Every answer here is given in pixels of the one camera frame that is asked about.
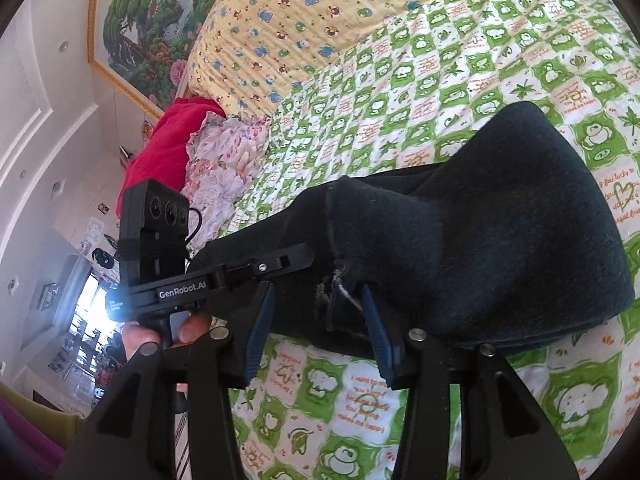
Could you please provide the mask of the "person's left hand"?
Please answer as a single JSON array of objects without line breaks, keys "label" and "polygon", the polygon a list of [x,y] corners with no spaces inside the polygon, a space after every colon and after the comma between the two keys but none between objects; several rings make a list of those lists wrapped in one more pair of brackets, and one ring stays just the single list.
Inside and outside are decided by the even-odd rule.
[{"label": "person's left hand", "polygon": [[[177,336],[172,345],[174,348],[193,344],[201,336],[210,330],[212,317],[204,311],[190,314],[178,328]],[[160,335],[150,328],[141,326],[132,321],[122,326],[122,343],[124,344],[126,358],[130,360],[142,344],[154,342],[160,344]]]}]

